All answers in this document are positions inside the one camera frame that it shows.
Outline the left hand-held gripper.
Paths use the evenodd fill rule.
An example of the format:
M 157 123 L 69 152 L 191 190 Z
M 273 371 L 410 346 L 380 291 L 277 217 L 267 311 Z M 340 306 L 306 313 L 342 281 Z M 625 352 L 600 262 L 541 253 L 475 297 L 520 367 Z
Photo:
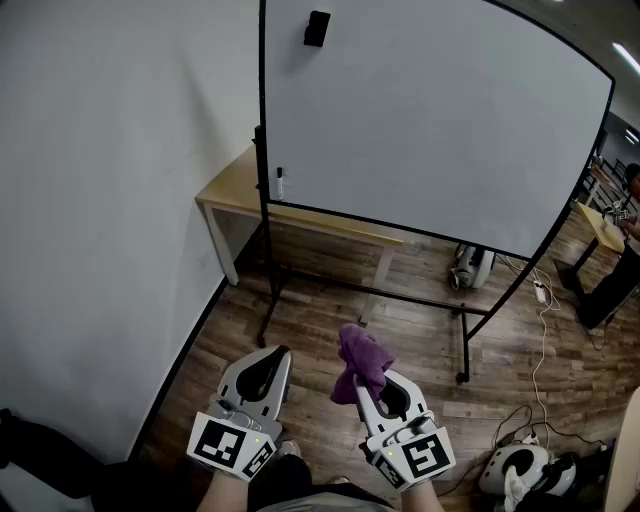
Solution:
M 225 400 L 214 400 L 206 413 L 196 414 L 187 455 L 250 482 L 276 453 L 283 428 L 275 420 L 287 401 L 291 367 L 291 351 L 283 345 L 230 364 L 218 388 Z M 263 417 L 240 408 L 262 408 Z

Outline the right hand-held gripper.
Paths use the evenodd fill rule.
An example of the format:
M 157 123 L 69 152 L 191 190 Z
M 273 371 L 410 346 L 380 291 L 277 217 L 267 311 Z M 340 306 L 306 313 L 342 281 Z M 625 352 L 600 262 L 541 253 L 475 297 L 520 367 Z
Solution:
M 427 411 L 419 386 L 396 371 L 386 371 L 384 377 L 378 397 L 363 377 L 353 377 L 360 420 L 370 436 L 363 452 L 366 461 L 403 492 L 453 468 L 456 460 L 447 430 Z M 407 422 L 394 431 L 396 419 Z

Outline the purple cloth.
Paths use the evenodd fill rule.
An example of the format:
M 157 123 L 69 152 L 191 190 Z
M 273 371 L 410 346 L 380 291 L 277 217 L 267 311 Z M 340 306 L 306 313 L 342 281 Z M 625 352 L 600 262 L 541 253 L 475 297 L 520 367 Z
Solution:
M 346 367 L 336 380 L 331 400 L 338 405 L 355 404 L 355 377 L 378 399 L 386 386 L 385 372 L 394 363 L 395 356 L 378 344 L 372 334 L 356 324 L 343 325 L 339 329 L 339 339 L 339 357 Z

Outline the white whiteboard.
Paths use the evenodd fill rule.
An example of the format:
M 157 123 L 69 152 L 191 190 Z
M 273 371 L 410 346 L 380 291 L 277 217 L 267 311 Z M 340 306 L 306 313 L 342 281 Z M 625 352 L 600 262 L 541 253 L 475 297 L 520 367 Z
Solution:
M 303 43 L 313 10 L 331 14 L 321 48 Z M 568 217 L 616 87 L 497 0 L 259 0 L 258 41 L 263 211 L 472 245 L 526 272 Z

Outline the person's right forearm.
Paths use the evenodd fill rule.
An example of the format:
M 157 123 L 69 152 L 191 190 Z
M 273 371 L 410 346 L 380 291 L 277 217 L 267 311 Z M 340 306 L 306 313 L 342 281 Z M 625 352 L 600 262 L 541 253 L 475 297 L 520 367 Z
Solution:
M 445 512 L 433 484 L 425 480 L 401 493 L 402 512 Z

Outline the black whiteboard eraser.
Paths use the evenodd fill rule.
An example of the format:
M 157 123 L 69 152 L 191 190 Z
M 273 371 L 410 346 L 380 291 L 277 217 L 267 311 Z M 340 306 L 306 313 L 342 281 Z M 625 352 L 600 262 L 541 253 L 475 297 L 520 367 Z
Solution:
M 308 24 L 304 31 L 304 45 L 321 48 L 324 45 L 331 14 L 313 10 L 309 14 Z

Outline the person's dark trousers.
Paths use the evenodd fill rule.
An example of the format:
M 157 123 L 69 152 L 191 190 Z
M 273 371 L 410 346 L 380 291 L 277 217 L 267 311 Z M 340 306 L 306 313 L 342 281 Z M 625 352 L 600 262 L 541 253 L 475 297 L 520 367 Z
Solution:
M 293 454 L 284 455 L 266 469 L 262 499 L 265 504 L 275 504 L 301 498 L 312 486 L 312 475 L 306 462 Z

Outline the person's grey shirt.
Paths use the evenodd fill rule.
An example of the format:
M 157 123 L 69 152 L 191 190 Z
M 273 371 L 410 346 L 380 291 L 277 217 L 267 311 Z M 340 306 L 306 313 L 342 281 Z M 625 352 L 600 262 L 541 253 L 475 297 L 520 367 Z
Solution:
M 397 512 L 368 500 L 335 493 L 319 493 L 265 506 L 257 512 Z

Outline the white black headset device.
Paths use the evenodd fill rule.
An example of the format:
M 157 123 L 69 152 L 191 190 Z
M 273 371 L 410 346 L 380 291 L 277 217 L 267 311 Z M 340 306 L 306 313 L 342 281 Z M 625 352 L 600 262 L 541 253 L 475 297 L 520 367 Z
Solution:
M 505 499 L 504 480 L 509 466 L 515 466 L 518 475 L 531 486 L 520 504 L 534 493 L 562 497 L 577 478 L 577 464 L 571 454 L 555 457 L 536 444 L 515 443 L 494 451 L 479 477 L 480 491 Z

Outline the white rag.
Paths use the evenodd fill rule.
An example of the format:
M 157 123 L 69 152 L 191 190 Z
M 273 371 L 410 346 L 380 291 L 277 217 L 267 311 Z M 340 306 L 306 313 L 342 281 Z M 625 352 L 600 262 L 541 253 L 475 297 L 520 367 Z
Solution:
M 509 466 L 504 480 L 504 510 L 515 512 L 517 506 L 529 493 L 531 486 L 527 484 L 517 473 L 515 466 Z

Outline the white grey floor appliance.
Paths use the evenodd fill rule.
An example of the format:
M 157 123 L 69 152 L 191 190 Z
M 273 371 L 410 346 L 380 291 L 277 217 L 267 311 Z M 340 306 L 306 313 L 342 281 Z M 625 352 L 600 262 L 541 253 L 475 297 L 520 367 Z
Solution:
M 496 253 L 483 248 L 459 244 L 449 270 L 449 284 L 453 290 L 480 289 L 490 275 Z

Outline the light wooden desk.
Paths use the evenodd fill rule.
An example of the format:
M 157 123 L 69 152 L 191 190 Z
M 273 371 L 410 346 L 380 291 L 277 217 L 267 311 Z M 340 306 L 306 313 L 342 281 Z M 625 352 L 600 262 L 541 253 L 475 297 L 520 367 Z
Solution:
M 261 221 L 256 150 L 248 148 L 195 197 L 228 282 L 239 276 L 235 260 Z M 382 248 L 372 286 L 381 287 L 396 250 L 403 245 L 392 228 L 335 215 L 279 205 L 269 207 L 272 222 L 376 245 Z

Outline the round beige table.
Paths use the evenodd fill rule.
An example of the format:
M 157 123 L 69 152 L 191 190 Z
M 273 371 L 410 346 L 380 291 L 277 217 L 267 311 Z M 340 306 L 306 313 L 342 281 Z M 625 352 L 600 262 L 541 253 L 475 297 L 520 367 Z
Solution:
M 640 387 L 631 395 L 616 439 L 603 512 L 640 512 Z

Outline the small wooden black-legged desk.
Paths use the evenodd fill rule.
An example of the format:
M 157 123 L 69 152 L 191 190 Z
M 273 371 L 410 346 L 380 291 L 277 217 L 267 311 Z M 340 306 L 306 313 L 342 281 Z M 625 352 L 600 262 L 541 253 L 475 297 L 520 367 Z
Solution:
M 602 216 L 601 213 L 579 202 L 575 204 L 575 209 L 587 222 L 592 240 L 575 263 L 569 264 L 555 259 L 554 265 L 562 286 L 573 292 L 578 298 L 582 298 L 585 292 L 579 278 L 579 271 L 583 265 L 599 246 L 616 254 L 622 254 L 626 238 L 607 216 Z

